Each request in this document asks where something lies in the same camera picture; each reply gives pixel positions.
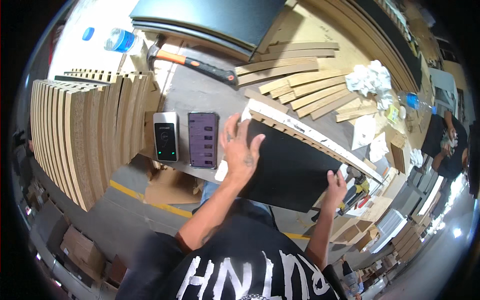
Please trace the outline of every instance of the man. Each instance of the man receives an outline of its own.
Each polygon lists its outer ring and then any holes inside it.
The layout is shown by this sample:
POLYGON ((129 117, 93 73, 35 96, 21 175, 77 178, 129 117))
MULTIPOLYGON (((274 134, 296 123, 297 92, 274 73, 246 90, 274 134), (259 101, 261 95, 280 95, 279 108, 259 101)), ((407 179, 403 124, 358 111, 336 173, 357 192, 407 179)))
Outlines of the man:
POLYGON ((239 117, 231 116, 220 135, 228 162, 223 182, 175 237, 155 233, 146 239, 117 299, 338 299, 322 271, 332 278, 328 243, 347 192, 343 176, 328 172, 320 218, 303 252, 274 228, 262 205, 237 198, 255 172, 265 138, 257 135, 248 148, 250 121, 236 130, 239 117))
POLYGON ((467 167, 467 140, 465 128, 447 110, 444 118, 432 115, 421 150, 433 157, 432 169, 438 175, 454 180, 467 167), (456 139, 458 144, 452 147, 450 143, 446 143, 446 139, 456 139))
POLYGON ((363 292, 363 282, 361 276, 354 272, 348 262, 345 260, 345 255, 340 258, 342 262, 343 288, 349 297, 355 297, 355 300, 361 300, 360 294, 363 292))

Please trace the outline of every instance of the phone screen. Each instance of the phone screen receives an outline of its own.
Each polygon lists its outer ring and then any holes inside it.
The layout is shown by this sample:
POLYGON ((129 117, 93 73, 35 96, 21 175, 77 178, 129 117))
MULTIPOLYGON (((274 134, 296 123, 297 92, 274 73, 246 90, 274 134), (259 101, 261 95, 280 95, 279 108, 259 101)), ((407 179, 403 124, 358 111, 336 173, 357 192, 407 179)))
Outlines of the phone screen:
POLYGON ((188 133, 192 167, 216 167, 217 120, 215 113, 189 113, 188 133))
POLYGON ((157 159, 177 161, 174 124, 155 123, 155 137, 157 159))

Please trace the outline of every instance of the plastic bottle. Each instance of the plastic bottle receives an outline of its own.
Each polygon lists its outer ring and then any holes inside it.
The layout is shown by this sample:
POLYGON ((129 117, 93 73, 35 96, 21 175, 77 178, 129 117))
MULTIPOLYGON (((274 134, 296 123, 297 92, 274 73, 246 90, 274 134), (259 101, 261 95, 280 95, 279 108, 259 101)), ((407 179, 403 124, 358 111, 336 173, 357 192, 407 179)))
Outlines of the plastic bottle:
POLYGON ((137 55, 142 51, 144 41, 139 36, 121 28, 113 28, 111 31, 102 31, 89 27, 82 37, 84 41, 91 41, 103 49, 129 55, 137 55))
POLYGON ((437 113, 437 107, 429 105, 415 93, 400 91, 397 93, 397 96, 400 104, 407 109, 407 113, 410 113, 412 109, 431 112, 433 115, 437 113))

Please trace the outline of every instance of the black t-shirt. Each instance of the black t-shirt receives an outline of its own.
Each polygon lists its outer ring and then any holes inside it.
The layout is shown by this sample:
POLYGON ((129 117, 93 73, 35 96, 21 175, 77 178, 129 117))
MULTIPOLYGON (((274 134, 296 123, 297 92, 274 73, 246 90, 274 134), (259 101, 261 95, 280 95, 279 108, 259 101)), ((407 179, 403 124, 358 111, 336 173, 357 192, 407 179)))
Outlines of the black t-shirt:
POLYGON ((226 220, 201 248, 184 255, 176 240, 146 240, 116 299, 338 299, 324 275, 287 236, 244 216, 226 220))
MULTIPOLYGON (((452 124, 457 133, 458 144, 455 147, 455 152, 452 156, 445 157, 437 170, 438 175, 449 179, 455 179, 462 172, 462 154, 463 150, 466 149, 468 142, 468 135, 465 128, 454 116, 452 116, 452 124)), ((423 142, 421 149, 422 152, 435 158, 435 156, 437 156, 442 150, 440 142, 447 129, 448 127, 444 118, 438 115, 432 115, 427 135, 425 136, 425 141, 423 142)))

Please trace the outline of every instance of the smartphone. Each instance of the smartphone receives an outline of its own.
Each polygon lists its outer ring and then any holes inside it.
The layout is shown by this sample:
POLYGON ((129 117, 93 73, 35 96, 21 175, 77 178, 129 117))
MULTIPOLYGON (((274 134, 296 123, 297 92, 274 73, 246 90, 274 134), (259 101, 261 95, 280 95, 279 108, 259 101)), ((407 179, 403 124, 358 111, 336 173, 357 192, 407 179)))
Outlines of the smartphone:
POLYGON ((155 153, 157 160, 178 161, 178 115, 176 112, 153 114, 155 153))
POLYGON ((214 112, 188 113, 190 165, 193 168, 216 168, 218 115, 214 112))

